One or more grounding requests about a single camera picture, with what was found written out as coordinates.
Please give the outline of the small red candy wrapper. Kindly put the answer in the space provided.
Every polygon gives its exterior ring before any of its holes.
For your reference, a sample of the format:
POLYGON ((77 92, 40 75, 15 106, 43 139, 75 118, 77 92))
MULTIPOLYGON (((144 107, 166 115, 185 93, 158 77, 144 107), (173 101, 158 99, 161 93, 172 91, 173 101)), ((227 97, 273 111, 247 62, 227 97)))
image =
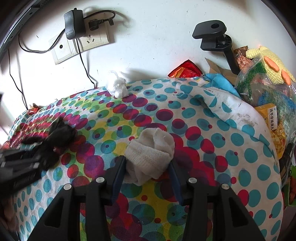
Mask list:
POLYGON ((36 114, 36 113, 39 111, 39 109, 40 109, 40 108, 39 108, 38 105, 33 104, 33 105, 31 105, 30 108, 28 109, 27 114, 28 114, 28 115, 36 114))

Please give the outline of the white wall socket plate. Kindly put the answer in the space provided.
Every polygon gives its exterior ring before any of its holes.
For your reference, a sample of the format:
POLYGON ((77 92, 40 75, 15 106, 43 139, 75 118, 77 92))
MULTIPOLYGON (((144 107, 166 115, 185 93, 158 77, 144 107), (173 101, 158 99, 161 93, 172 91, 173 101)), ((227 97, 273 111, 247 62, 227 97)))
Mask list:
POLYGON ((78 47, 80 48, 80 52, 85 52, 88 50, 91 50, 93 48, 107 45, 110 43, 109 41, 109 22, 105 21, 102 24, 96 25, 97 29, 90 30, 89 25, 94 25, 97 23, 97 21, 101 19, 107 19, 112 16, 112 13, 103 12, 96 15, 93 15, 87 19, 84 20, 85 28, 86 28, 86 34, 85 36, 78 39, 78 44, 76 43, 76 40, 68 40, 65 34, 61 37, 57 45, 54 47, 54 57, 55 57, 55 64, 60 64, 64 61, 66 61, 69 58, 72 58, 73 56, 76 56, 79 54, 78 47))

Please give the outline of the white sock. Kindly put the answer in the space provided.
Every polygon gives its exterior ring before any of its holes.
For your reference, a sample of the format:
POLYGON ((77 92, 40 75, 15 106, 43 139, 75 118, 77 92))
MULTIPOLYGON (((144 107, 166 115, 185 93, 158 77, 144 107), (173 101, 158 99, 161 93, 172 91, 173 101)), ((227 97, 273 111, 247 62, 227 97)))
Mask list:
POLYGON ((124 183, 141 186, 152 178, 158 179, 166 171, 174 152, 175 141, 171 134, 160 128, 146 128, 126 148, 124 183))

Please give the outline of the yellow medicine box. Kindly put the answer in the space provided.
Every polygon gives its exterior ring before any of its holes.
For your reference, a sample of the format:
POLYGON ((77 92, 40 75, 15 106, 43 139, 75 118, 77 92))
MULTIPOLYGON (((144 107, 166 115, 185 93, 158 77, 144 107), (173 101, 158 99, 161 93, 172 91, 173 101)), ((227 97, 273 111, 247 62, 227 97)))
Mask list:
POLYGON ((271 131, 278 128, 277 108, 274 104, 268 103, 255 107, 255 110, 264 118, 264 121, 271 131))

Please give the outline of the black power adapter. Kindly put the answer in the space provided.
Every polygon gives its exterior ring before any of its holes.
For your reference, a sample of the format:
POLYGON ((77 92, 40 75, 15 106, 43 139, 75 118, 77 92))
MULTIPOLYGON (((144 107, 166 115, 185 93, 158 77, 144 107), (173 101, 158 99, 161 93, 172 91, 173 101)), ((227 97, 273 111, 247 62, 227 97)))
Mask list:
POLYGON ((64 14, 65 34, 68 40, 78 39, 85 35, 83 11, 74 8, 64 14))

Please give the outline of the colourful dotted bed sheet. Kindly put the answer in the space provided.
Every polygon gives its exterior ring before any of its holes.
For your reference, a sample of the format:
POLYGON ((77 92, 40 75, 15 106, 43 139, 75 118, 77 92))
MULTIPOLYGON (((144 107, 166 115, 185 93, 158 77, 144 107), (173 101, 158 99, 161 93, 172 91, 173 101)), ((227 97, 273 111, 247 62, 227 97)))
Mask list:
POLYGON ((181 240, 188 208, 177 204, 166 169, 176 160, 207 185, 228 184, 266 240, 277 240, 283 218, 278 156, 263 117, 231 88, 209 78, 131 82, 128 96, 104 87, 80 92, 20 115, 10 147, 25 137, 45 137, 62 118, 76 140, 41 179, 14 195, 21 240, 64 184, 89 184, 127 157, 116 203, 106 208, 112 240, 181 240))

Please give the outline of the black desk clamp mount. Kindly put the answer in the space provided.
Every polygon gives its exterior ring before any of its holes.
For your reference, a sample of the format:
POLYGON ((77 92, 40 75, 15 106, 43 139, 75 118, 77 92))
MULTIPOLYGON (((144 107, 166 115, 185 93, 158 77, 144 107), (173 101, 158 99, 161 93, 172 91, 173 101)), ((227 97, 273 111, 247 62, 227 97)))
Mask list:
POLYGON ((227 28, 220 20, 210 20, 198 23, 192 33, 194 39, 201 39, 200 48, 203 51, 223 52, 230 70, 238 75, 239 65, 232 50, 232 39, 226 35, 227 28))

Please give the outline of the yellow knitted duck toy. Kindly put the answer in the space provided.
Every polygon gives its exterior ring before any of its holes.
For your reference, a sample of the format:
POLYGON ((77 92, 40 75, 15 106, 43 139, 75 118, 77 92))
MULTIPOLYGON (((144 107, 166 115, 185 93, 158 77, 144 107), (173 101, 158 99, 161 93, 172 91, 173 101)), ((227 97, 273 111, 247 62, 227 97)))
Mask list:
POLYGON ((295 78, 285 67, 281 59, 267 47, 261 46, 257 49, 248 49, 245 53, 248 59, 260 55, 263 59, 264 68, 272 84, 287 84, 290 86, 295 78))

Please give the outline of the red snack wrapper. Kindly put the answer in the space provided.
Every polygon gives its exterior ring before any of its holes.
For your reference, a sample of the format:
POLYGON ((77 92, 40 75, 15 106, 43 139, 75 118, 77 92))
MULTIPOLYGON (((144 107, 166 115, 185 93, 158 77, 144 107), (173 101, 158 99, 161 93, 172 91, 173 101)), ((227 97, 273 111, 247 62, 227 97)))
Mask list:
POLYGON ((186 60, 181 65, 172 70, 169 74, 169 78, 193 78, 202 76, 200 68, 191 60, 186 60))

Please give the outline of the black plastic bag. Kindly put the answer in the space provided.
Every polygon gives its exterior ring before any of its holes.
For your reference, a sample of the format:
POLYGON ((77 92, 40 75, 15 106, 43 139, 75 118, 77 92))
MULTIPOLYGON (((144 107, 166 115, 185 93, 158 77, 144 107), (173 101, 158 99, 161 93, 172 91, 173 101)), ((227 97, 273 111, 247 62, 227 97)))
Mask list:
POLYGON ((64 123, 63 118, 57 118, 51 123, 45 138, 26 137, 22 140, 24 145, 37 143, 31 150, 25 152, 23 158, 39 162, 41 168, 47 171, 59 161, 61 151, 69 148, 74 142, 76 134, 77 131, 64 123))

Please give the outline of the grey monitor edge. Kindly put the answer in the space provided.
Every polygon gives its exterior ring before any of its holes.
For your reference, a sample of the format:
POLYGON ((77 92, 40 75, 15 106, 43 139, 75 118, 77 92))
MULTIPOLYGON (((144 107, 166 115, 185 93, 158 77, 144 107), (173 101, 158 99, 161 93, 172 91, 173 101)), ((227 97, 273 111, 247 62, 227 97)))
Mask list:
POLYGON ((1 0, 1 60, 26 23, 52 1, 1 0))

